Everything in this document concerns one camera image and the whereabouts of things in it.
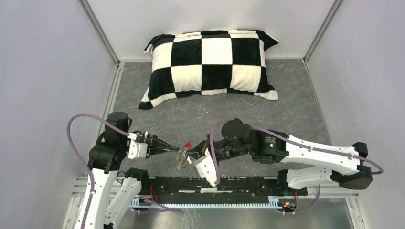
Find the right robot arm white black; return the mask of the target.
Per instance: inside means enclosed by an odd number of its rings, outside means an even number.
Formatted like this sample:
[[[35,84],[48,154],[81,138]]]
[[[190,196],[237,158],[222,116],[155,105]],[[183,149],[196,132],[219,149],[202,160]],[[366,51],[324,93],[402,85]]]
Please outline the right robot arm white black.
[[[304,169],[283,169],[277,174],[276,189],[282,195],[308,186],[338,184],[341,188],[364,190],[373,181],[367,162],[368,148],[358,142],[348,147],[318,144],[272,131],[228,120],[221,129],[222,140],[211,135],[196,147],[187,146],[184,154],[194,159],[194,168],[211,186],[220,182],[219,162],[250,155],[260,164],[298,163]]]

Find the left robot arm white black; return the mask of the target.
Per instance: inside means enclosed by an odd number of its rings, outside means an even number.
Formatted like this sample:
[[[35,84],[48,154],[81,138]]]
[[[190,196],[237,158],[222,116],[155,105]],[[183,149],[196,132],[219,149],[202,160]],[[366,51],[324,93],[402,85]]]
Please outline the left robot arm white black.
[[[72,136],[72,122],[79,117],[89,117],[105,125],[105,130],[96,140],[85,162],[76,149]],[[152,155],[177,151],[172,146],[154,135],[144,132],[140,135],[129,131],[132,119],[127,113],[113,112],[104,120],[96,115],[81,113],[74,115],[67,123],[68,142],[84,165],[88,180],[82,208],[79,213],[76,229],[117,229],[130,203],[141,199],[139,194],[149,191],[149,174],[146,170],[130,168],[125,172],[123,182],[112,202],[108,203],[114,180],[119,174],[125,157],[147,158]]]

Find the metal key organizer red handle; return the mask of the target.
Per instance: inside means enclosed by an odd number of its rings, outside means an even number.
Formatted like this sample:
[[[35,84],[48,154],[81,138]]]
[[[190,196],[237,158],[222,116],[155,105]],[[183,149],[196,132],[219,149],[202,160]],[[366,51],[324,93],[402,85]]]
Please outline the metal key organizer red handle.
[[[192,163],[190,157],[187,154],[188,151],[191,150],[191,147],[192,147],[191,143],[186,142],[185,146],[181,150],[179,150],[179,154],[176,157],[175,163],[175,167],[177,169],[184,169]]]

